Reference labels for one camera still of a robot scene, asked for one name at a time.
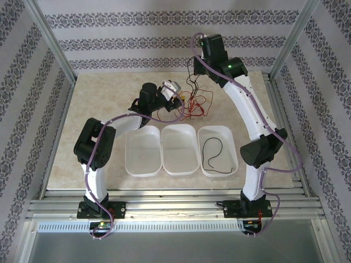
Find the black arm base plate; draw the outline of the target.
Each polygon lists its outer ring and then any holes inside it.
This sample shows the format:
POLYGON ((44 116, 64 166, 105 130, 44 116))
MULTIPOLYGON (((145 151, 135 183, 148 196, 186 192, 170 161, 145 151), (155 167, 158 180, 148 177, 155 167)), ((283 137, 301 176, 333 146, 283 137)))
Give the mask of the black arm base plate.
MULTIPOLYGON (((114 219, 124 219, 126 213, 126 203, 109 201, 106 209, 109 211, 109 213, 114 219)), ((77 211, 77 218, 107 220, 110 218, 110 216, 104 209, 101 209, 101 207, 98 205, 92 208, 87 203, 80 202, 77 211)))
POLYGON ((273 216, 271 204, 268 200, 251 205, 245 204, 242 200, 223 201, 223 210, 225 218, 258 218, 259 211, 263 218, 273 216))

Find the aluminium side rail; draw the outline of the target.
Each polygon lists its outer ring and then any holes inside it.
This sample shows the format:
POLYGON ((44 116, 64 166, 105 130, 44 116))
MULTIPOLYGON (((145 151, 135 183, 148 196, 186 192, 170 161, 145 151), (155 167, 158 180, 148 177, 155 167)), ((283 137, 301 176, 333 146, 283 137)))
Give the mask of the aluminium side rail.
MULTIPOLYGON (((279 97, 277 88, 275 86, 275 83, 271 81, 271 78, 267 73, 262 73, 262 77, 264 80, 265 87, 267 89, 267 94, 270 100, 271 108, 273 110, 273 114, 275 117, 276 125, 279 128, 285 128, 288 134, 287 137, 287 142, 294 148, 296 148, 296 145, 293 141, 293 136, 291 133, 290 126, 288 124, 288 119, 285 115, 285 111, 282 106, 281 99, 279 97)), ((290 169, 295 168, 298 165, 298 158, 294 154, 294 152, 288 147, 284 146, 284 153, 287 159, 287 164, 290 169)), ((292 174, 292 179, 293 180, 298 180, 302 184, 302 189, 304 190, 304 194, 306 197, 312 197, 312 194, 309 191, 309 187, 307 184, 307 180, 305 177, 305 173, 303 168, 301 168, 299 171, 295 172, 292 174)))
POLYGON ((61 113, 60 119, 59 119, 59 125, 56 129, 56 134, 55 134, 52 148, 50 151, 49 160, 47 162, 47 165, 45 168, 45 173, 44 173, 44 176, 43 176, 43 179, 41 182, 40 190, 38 192, 38 198, 37 198, 38 200, 43 200, 45 198, 45 195, 46 195, 49 177, 50 177, 52 167, 54 164, 55 155, 56 155, 58 147, 59 147, 60 138, 61 138, 61 135, 63 132, 66 116, 67 116, 67 113, 69 111, 69 107, 70 107, 70 103, 71 103, 71 99, 73 96, 73 91, 74 91, 75 85, 76 85, 76 82, 73 82, 71 87, 70 87, 69 92, 67 93, 66 99, 65 99, 64 107, 63 107, 63 110, 62 110, 62 113, 61 113))

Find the grey metal panel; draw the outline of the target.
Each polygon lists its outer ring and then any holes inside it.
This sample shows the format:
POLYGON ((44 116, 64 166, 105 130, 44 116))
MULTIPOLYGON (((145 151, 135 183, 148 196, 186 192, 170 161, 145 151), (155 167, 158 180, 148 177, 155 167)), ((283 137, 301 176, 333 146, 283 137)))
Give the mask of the grey metal panel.
POLYGON ((236 232, 39 233, 29 263, 324 263, 315 241, 236 232))

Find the aluminium corner post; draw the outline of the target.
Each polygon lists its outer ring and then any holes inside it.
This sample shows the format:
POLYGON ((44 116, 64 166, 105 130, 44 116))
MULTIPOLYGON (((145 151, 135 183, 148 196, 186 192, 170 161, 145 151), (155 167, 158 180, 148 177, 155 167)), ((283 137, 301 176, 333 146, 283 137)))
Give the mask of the aluminium corner post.
POLYGON ((268 74, 270 79, 275 79, 277 77, 280 69, 283 67, 284 62, 288 58, 291 50, 295 46, 299 36, 301 35, 304 27, 306 26, 319 2, 320 0, 306 0, 301 12, 296 19, 294 26, 288 34, 286 41, 271 68, 270 73, 268 74))
POLYGON ((36 0, 22 0, 26 9, 30 13, 37 27, 39 28, 42 36, 44 37, 48 47, 53 52, 55 58, 57 59, 60 67, 63 69, 66 77, 71 84, 76 84, 77 75, 75 74, 69 60, 63 52, 59 41, 55 37, 45 15, 41 11, 36 0))

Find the white plastic tray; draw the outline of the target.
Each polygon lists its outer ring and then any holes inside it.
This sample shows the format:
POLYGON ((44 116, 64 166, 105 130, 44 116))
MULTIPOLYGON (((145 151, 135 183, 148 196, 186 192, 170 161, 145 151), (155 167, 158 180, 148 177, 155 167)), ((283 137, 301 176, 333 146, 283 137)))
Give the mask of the white plastic tray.
POLYGON ((162 168, 159 128, 147 125, 126 134, 124 167, 135 178, 159 173, 162 168))
POLYGON ((197 132, 200 167, 209 178, 233 175, 239 161, 231 130, 223 125, 208 125, 197 132))
POLYGON ((171 176, 185 176, 200 166, 197 134, 189 124, 167 125, 161 130, 162 162, 171 176))

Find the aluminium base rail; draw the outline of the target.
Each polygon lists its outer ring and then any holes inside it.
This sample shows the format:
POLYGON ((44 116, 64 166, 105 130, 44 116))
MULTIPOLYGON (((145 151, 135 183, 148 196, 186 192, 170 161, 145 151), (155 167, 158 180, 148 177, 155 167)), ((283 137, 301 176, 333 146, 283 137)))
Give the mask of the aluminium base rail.
MULTIPOLYGON (((277 208, 277 219, 317 219, 325 213, 318 197, 308 197, 302 187, 272 189, 280 197, 268 196, 277 208)), ((48 190, 40 200, 32 200, 27 219, 74 219, 83 200, 82 190, 48 190)), ((126 217, 136 218, 213 218, 223 217, 217 201, 237 200, 239 189, 222 190, 111 190, 112 201, 125 202, 126 217)))

